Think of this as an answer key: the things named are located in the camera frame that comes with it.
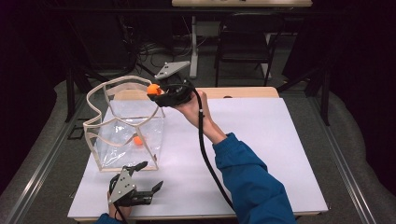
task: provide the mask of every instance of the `orange ball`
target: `orange ball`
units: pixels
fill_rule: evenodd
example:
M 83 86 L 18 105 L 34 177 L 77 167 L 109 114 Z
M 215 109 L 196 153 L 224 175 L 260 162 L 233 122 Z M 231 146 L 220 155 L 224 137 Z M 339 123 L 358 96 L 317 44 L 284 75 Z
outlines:
M 141 145 L 143 145 L 143 141 L 142 141 L 142 139 L 139 136 L 135 136 L 134 137 L 134 144 L 137 145 L 137 146 L 141 146 Z
M 161 95 L 162 90 L 160 89 L 160 86 L 157 84 L 151 84 L 148 86 L 148 94 L 153 94 L 153 95 Z

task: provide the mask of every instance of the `cable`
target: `cable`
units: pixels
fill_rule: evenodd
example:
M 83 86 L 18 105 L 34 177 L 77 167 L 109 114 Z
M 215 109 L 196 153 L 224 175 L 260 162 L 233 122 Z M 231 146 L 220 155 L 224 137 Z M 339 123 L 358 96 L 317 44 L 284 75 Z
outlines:
M 151 72 L 145 65 L 141 63 L 136 63 L 137 66 L 139 66 L 141 69 L 145 70 L 147 73 L 152 75 L 153 77 L 155 76 L 155 73 Z
M 210 174 L 212 174 L 213 179 L 215 180 L 216 184 L 218 185 L 218 188 L 224 197 L 225 201 L 227 202 L 228 205 L 233 209 L 233 202 L 231 202 L 230 198 L 228 197 L 227 193 L 225 192 L 223 186 L 221 185 L 219 178 L 216 176 L 215 171 L 213 170 L 213 167 L 210 165 L 209 158 L 207 157 L 206 150 L 205 150 L 205 144 L 204 144 L 204 110 L 202 107 L 202 101 L 201 97 L 198 93 L 198 91 L 193 88 L 192 91 L 195 93 L 198 101 L 198 107 L 199 107 L 199 112 L 198 112 L 198 134 L 199 134 L 199 144 L 201 147 L 201 153 L 202 156 L 204 157 L 204 161 L 206 164 L 207 169 L 209 169 Z
M 117 203 L 114 203 L 114 206 L 116 207 L 116 210 L 118 213 L 120 213 L 121 219 L 122 219 L 122 224 L 128 224 L 128 222 L 126 221 L 125 216 L 123 215 L 123 213 L 121 212 L 119 206 L 117 205 Z

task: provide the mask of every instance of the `clear acrylic box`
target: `clear acrylic box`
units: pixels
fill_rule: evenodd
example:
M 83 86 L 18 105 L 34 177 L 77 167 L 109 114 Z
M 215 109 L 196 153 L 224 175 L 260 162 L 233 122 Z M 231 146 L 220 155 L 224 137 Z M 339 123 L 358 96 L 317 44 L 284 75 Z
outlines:
M 158 170 L 165 115 L 147 96 L 151 82 L 119 77 L 87 94 L 93 119 L 83 123 L 85 139 L 101 172 L 119 172 L 124 165 L 147 161 Z

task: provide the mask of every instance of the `white table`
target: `white table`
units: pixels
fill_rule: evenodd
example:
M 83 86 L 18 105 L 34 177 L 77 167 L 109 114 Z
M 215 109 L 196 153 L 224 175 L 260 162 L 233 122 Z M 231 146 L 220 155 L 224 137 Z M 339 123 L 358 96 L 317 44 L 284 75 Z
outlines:
M 311 0 L 172 0 L 174 7 L 311 7 Z M 197 48 L 197 21 L 192 16 L 191 22 L 191 67 L 190 77 L 197 78 L 198 48 Z M 262 64 L 265 74 L 268 64 Z
M 212 117 L 224 132 L 234 132 L 263 159 L 269 173 L 285 185 L 296 216 L 326 212 L 327 205 L 283 99 L 276 98 L 276 95 L 273 98 L 248 98 L 250 91 L 272 89 L 219 88 L 228 95 L 234 96 L 235 93 L 247 98 L 210 99 Z M 233 210 L 222 198 L 205 167 L 198 131 L 176 110 L 166 107 L 164 111 L 166 119 L 160 170 L 140 171 L 133 175 L 138 190 L 151 189 L 161 180 L 163 187 L 154 195 L 151 205 L 135 207 L 130 218 L 234 217 Z M 214 163 L 214 152 L 207 139 L 205 148 L 221 181 Z M 114 175 L 100 173 L 90 156 L 68 216 L 83 221 L 97 219 L 107 212 L 106 192 Z

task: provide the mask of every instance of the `blue sleeve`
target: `blue sleeve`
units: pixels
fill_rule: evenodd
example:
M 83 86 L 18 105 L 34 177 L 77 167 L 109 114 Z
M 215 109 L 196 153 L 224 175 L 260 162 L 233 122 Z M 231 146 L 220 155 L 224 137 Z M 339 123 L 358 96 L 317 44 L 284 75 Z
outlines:
M 239 223 L 296 223 L 283 184 L 250 147 L 233 133 L 227 136 L 213 148 Z
M 99 219 L 95 222 L 95 224 L 120 224 L 118 220 L 110 217 L 108 214 L 103 213 Z

